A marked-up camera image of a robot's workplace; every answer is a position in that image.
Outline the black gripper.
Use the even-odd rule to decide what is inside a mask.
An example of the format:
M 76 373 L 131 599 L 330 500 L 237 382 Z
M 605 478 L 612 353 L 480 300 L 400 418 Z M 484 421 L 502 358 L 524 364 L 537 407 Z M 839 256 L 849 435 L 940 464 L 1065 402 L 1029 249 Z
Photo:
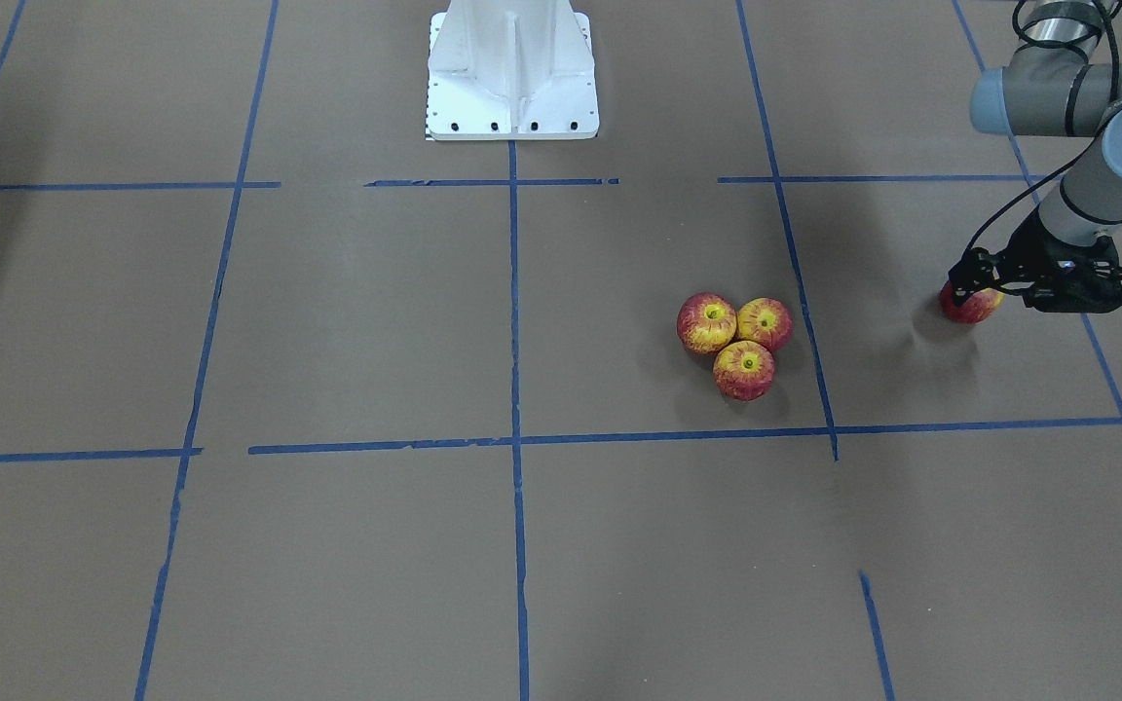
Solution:
M 1073 245 L 1052 236 L 1036 211 L 1017 227 L 1001 252 L 974 247 L 951 266 L 948 283 L 958 303 L 984 289 L 1019 293 L 1096 290 L 1107 283 L 1107 266 L 1094 258 L 1095 242 Z

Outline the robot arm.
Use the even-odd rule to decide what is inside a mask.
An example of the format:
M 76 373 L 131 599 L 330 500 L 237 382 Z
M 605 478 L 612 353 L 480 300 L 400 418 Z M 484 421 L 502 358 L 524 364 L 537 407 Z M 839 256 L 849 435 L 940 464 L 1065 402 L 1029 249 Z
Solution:
M 1040 195 L 997 252 L 971 240 L 939 301 L 951 319 L 985 319 L 1014 296 L 1043 314 L 1109 314 L 1122 307 L 1122 58 L 1113 1 L 1034 1 L 1017 6 L 1017 52 L 981 74 L 971 124 L 983 133 L 1086 139 L 1046 179 Z

